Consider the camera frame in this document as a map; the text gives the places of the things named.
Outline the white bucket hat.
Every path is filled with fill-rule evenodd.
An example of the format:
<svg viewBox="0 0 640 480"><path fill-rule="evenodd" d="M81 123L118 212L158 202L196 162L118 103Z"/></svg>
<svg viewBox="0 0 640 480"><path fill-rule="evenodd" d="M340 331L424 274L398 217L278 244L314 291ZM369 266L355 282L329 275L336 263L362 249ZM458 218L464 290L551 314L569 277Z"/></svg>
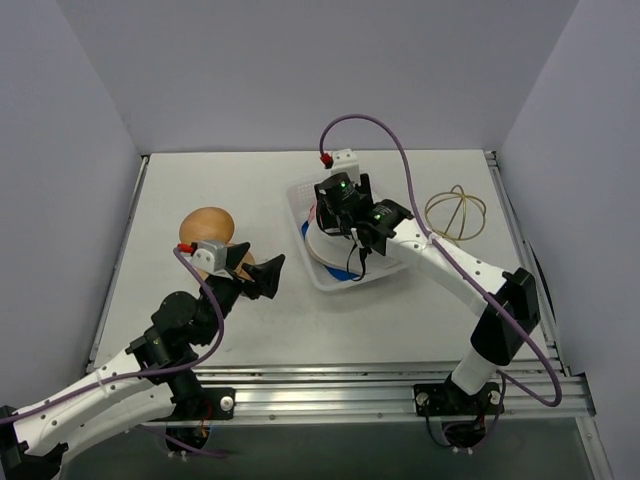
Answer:
<svg viewBox="0 0 640 480"><path fill-rule="evenodd" d="M315 220L309 223L304 242L315 260L326 266L341 269L346 266L349 253L354 246L354 241L350 238L327 235Z"/></svg>

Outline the pink baseball cap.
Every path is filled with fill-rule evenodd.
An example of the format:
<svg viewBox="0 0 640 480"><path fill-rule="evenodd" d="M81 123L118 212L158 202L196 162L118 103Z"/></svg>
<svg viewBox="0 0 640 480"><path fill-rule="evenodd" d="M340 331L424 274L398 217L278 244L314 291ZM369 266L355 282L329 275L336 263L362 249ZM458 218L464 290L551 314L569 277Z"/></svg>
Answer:
<svg viewBox="0 0 640 480"><path fill-rule="evenodd" d="M311 224L311 223L315 220L315 218L316 218L316 206L317 206L317 204L316 204L316 203L314 203L314 204L311 206L310 210L309 210L309 215L308 215L308 219L307 219L307 222L308 222L309 224Z"/></svg>

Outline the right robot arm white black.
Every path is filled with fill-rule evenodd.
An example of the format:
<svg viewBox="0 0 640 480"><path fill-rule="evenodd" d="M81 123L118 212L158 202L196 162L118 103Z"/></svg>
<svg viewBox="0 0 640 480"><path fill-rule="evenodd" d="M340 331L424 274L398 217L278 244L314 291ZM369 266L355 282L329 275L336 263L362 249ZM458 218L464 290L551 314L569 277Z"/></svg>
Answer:
<svg viewBox="0 0 640 480"><path fill-rule="evenodd" d="M376 253L415 268L478 316L471 347L443 390L450 409L469 411L494 372L509 365L525 343L496 308L526 333L540 322L534 277L522 267L505 271L425 234L409 209L390 199L373 199L366 174L358 183L344 172L334 174L315 184L314 194L315 224L325 237L350 240L362 261Z"/></svg>

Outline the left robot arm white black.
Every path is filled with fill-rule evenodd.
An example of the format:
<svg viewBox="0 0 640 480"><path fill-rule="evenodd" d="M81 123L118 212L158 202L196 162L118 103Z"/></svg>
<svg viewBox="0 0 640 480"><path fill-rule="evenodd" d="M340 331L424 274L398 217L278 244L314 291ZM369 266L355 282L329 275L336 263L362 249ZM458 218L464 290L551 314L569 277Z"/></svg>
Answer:
<svg viewBox="0 0 640 480"><path fill-rule="evenodd" d="M199 283L200 295L171 293L152 315L151 327L101 368L38 404L7 410L1 434L10 448L28 458L49 458L68 450L72 434L91 427L111 437L172 413L194 417L203 389L193 370L220 347L237 299L272 299L278 290L285 257L245 264L249 247L176 246L173 253Z"/></svg>

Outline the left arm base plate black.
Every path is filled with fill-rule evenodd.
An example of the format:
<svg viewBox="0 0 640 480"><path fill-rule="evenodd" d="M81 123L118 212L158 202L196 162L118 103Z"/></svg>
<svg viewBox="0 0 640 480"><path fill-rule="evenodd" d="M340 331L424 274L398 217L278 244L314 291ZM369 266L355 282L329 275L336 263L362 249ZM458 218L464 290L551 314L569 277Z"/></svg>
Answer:
<svg viewBox="0 0 640 480"><path fill-rule="evenodd" d="M236 390L231 387L204 388L194 397L181 400L168 421L208 421L230 420L234 417Z"/></svg>

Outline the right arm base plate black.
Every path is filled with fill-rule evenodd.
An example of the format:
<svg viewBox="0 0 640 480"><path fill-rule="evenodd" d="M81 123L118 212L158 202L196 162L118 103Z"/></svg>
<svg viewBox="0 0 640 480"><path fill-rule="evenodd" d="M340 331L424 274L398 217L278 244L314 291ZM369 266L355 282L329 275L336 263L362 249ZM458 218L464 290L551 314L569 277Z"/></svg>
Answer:
<svg viewBox="0 0 640 480"><path fill-rule="evenodd" d="M497 383L486 383L474 395L467 395L453 383L422 383L412 387L416 414L421 417L478 417L502 414L501 390Z"/></svg>

